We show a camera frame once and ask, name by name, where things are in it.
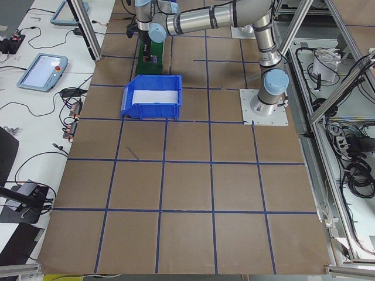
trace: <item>metal mounting plate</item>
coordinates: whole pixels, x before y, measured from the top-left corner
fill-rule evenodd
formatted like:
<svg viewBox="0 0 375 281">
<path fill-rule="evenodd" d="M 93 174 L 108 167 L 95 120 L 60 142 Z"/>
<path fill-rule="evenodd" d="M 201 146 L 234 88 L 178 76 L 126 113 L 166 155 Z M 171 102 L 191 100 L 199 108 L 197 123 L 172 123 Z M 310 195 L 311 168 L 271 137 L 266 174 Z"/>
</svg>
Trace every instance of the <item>metal mounting plate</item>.
<svg viewBox="0 0 375 281">
<path fill-rule="evenodd" d="M 258 94 L 256 89 L 240 89 L 242 117 L 244 125 L 255 126 L 288 126 L 287 113 L 284 107 L 278 107 L 269 117 L 262 117 L 253 112 L 250 108 L 251 99 Z"/>
<path fill-rule="evenodd" d="M 242 32 L 239 28 L 230 27 L 232 31 L 232 38 L 239 38 L 239 39 L 255 39 L 255 33 L 251 32 Z"/>
</svg>

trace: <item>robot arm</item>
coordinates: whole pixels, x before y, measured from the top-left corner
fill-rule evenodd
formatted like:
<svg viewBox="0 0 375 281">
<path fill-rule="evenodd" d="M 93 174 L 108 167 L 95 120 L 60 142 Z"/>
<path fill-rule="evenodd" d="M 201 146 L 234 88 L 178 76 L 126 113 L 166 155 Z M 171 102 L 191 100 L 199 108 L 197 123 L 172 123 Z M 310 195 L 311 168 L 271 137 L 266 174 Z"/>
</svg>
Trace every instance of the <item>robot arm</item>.
<svg viewBox="0 0 375 281">
<path fill-rule="evenodd" d="M 138 25 L 141 19 L 143 30 L 148 30 L 149 38 L 156 43 L 164 42 L 168 35 L 252 24 L 260 52 L 259 64 L 263 83 L 258 95 L 251 101 L 251 107 L 260 116 L 273 114 L 289 84 L 288 75 L 276 69 L 280 67 L 282 56 L 272 35 L 272 4 L 272 0 L 233 0 L 222 5 L 177 12 L 178 7 L 173 6 L 169 1 L 136 0 L 135 2 Z M 147 26 L 142 25 L 143 21 L 147 21 Z"/>
<path fill-rule="evenodd" d="M 152 25 L 156 24 L 164 29 L 165 33 L 161 31 L 160 35 L 181 35 L 230 25 L 237 28 L 260 20 L 270 10 L 271 4 L 271 0 L 235 0 L 227 4 L 202 7 L 175 15 L 157 13 Z M 163 36 L 157 36 L 156 32 L 154 34 L 156 40 L 163 41 Z"/>
</svg>

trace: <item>tablet screen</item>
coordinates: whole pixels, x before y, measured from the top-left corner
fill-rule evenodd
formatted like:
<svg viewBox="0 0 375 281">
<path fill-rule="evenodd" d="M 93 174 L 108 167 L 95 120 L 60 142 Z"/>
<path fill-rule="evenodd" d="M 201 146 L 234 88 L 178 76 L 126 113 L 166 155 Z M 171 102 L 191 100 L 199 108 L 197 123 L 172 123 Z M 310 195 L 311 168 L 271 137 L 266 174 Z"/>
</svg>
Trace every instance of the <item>tablet screen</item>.
<svg viewBox="0 0 375 281">
<path fill-rule="evenodd" d="M 40 56 L 21 83 L 44 87 L 61 60 L 59 57 Z"/>
<path fill-rule="evenodd" d="M 69 22 L 74 20 L 74 16 L 71 13 L 71 10 L 67 2 L 64 2 L 62 9 L 58 13 L 58 15 L 55 17 L 55 20 L 63 20 L 63 21 L 69 21 Z"/>
</svg>

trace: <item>blue plastic bin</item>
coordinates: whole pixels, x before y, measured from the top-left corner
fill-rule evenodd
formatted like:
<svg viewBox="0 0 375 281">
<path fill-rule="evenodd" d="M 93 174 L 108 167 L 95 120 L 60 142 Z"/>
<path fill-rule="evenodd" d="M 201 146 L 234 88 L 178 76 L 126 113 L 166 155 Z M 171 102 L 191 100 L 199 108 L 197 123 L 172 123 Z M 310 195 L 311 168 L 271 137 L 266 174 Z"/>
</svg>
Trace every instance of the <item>blue plastic bin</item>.
<svg viewBox="0 0 375 281">
<path fill-rule="evenodd" d="M 132 104 L 135 90 L 177 91 L 177 103 L 135 103 Z M 180 75 L 138 75 L 124 88 L 121 115 L 131 118 L 175 118 L 180 116 L 182 105 L 182 78 Z"/>
</svg>

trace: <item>white table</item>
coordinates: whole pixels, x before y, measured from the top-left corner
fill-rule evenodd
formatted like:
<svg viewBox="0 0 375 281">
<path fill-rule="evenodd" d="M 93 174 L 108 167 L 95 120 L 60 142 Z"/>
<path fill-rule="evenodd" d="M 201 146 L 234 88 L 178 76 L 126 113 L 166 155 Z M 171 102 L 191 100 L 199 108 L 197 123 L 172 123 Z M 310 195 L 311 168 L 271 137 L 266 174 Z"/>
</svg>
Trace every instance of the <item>white table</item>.
<svg viewBox="0 0 375 281">
<path fill-rule="evenodd" d="M 62 0 L 35 0 L 31 8 L 41 8 L 54 11 L 61 4 Z M 88 15 L 91 20 L 97 20 L 106 23 L 111 15 L 115 0 L 86 0 L 89 5 Z M 74 29 L 72 26 L 55 26 L 50 23 L 51 14 L 32 10 L 29 11 L 22 23 L 21 28 L 38 26 L 42 31 L 41 37 L 32 41 L 36 47 L 52 46 L 64 41 L 67 31 Z M 96 32 L 105 33 L 106 26 L 99 24 L 93 25 Z M 82 36 L 76 36 L 73 32 L 67 36 L 67 43 L 54 47 L 52 49 L 35 50 L 31 48 L 27 41 L 39 34 L 38 29 L 28 29 L 22 32 L 26 35 L 26 41 L 22 43 L 17 54 L 10 55 L 9 59 L 0 63 L 0 66 L 19 66 L 27 68 L 38 53 L 50 53 L 60 56 L 66 56 L 69 60 L 68 66 L 56 86 L 49 92 L 39 92 L 24 90 L 18 88 L 16 83 L 24 73 L 22 70 L 0 69 L 0 107 L 8 102 L 16 101 L 27 104 L 34 114 L 44 114 L 50 112 L 53 108 L 53 96 L 55 93 L 67 87 L 78 87 L 83 81 L 88 79 L 94 72 L 95 63 L 92 61 Z M 99 44 L 102 44 L 104 35 L 97 35 Z M 0 56 L 0 61 L 4 60 L 6 55 Z M 83 89 L 87 89 L 90 84 L 88 80 Z M 34 117 L 26 107 L 21 105 L 8 105 L 0 110 L 0 126 L 9 128 L 19 127 L 22 130 L 16 134 L 19 140 L 19 150 L 13 164 L 13 168 L 8 180 L 13 180 L 18 167 L 31 156 L 41 152 L 58 152 L 52 146 L 53 143 L 64 146 L 65 151 L 69 152 L 70 142 L 62 138 L 62 125 L 59 120 L 59 112 L 63 102 L 59 95 L 55 97 L 56 109 L 52 114 Z M 69 110 L 65 108 L 62 111 L 62 118 L 69 116 Z M 38 156 L 28 162 L 19 172 L 17 180 L 24 181 L 31 179 L 33 181 L 48 184 L 57 192 L 62 178 L 63 170 L 66 164 L 66 157 L 58 154 L 46 154 Z M 7 183 L 5 187 L 10 188 L 14 183 Z M 5 199 L 0 198 L 0 204 L 4 204 Z M 36 227 L 46 228 L 49 221 L 49 214 L 40 216 Z M 11 233 L 14 232 L 17 224 L 0 224 L 0 251 L 9 240 Z M 32 253 L 33 258 L 37 258 L 42 247 L 41 239 Z"/>
</svg>

